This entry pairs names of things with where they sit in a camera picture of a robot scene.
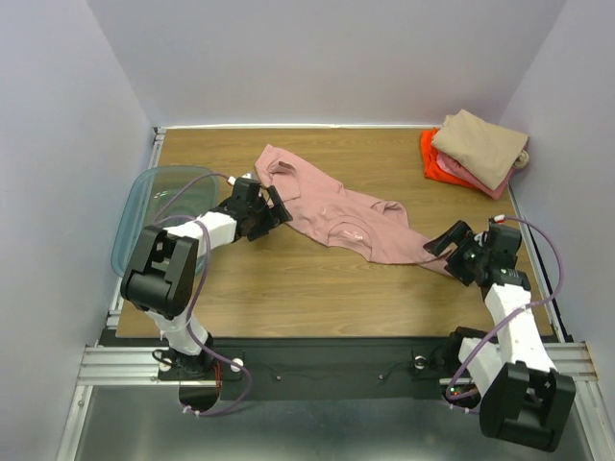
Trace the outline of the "pink printed t-shirt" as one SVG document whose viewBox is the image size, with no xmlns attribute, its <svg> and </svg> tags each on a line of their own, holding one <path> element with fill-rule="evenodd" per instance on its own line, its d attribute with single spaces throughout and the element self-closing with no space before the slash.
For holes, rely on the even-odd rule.
<svg viewBox="0 0 615 461">
<path fill-rule="evenodd" d="M 276 188 L 292 216 L 288 225 L 297 232 L 369 262 L 446 273 L 446 260 L 424 249 L 430 239 L 410 226 L 400 203 L 347 189 L 306 160 L 272 145 L 264 148 L 255 170 L 264 185 Z"/>
</svg>

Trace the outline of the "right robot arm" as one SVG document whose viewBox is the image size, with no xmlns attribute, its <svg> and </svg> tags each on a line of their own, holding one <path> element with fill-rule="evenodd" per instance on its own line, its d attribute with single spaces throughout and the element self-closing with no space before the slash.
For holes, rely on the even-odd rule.
<svg viewBox="0 0 615 461">
<path fill-rule="evenodd" d="M 516 267 L 522 234 L 507 219 L 491 218 L 484 232 L 457 221 L 424 246 L 445 257 L 451 276 L 480 288 L 494 322 L 486 333 L 460 328 L 451 335 L 442 363 L 453 377 L 443 397 L 451 407 L 477 412 L 484 436 L 553 452 L 576 386 L 557 370 L 543 344 L 529 276 Z"/>
</svg>

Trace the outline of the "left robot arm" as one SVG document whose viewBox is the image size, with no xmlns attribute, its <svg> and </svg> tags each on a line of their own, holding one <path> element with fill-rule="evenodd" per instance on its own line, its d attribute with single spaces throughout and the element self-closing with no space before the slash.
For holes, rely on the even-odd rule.
<svg viewBox="0 0 615 461">
<path fill-rule="evenodd" d="M 230 197 L 204 214 L 179 226 L 167 227 L 163 218 L 145 227 L 124 271 L 122 298 L 153 320 L 168 343 L 166 351 L 153 353 L 163 374 L 199 379 L 217 362 L 210 333 L 192 314 L 197 266 L 203 265 L 205 280 L 214 249 L 242 238 L 254 241 L 292 220 L 275 186 L 251 177 L 231 178 L 230 184 Z"/>
</svg>

